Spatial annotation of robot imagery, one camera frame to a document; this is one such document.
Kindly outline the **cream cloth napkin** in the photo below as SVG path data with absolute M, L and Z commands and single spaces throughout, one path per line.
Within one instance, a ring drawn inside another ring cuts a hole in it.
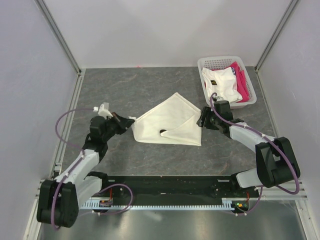
M 179 93 L 144 113 L 131 126 L 139 143 L 202 145 L 202 129 L 197 125 L 201 110 Z

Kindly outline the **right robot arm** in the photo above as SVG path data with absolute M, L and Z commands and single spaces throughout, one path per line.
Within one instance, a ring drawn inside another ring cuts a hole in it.
M 232 175 L 229 191 L 233 196 L 240 197 L 247 188 L 253 186 L 277 187 L 292 195 L 299 192 L 301 172 L 292 145 L 286 137 L 265 135 L 242 119 L 233 118 L 226 100 L 203 107 L 197 125 L 219 131 L 255 153 L 256 168 Z

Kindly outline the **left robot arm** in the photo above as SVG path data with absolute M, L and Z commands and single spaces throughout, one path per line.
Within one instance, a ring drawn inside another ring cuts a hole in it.
M 36 220 L 50 224 L 55 230 L 70 228 L 79 215 L 79 209 L 94 196 L 104 197 L 115 187 L 133 191 L 123 183 L 110 184 L 108 175 L 93 171 L 108 150 L 108 141 L 122 135 L 135 122 L 133 118 L 121 117 L 115 112 L 91 119 L 89 133 L 76 160 L 54 179 L 44 180 L 40 185 Z

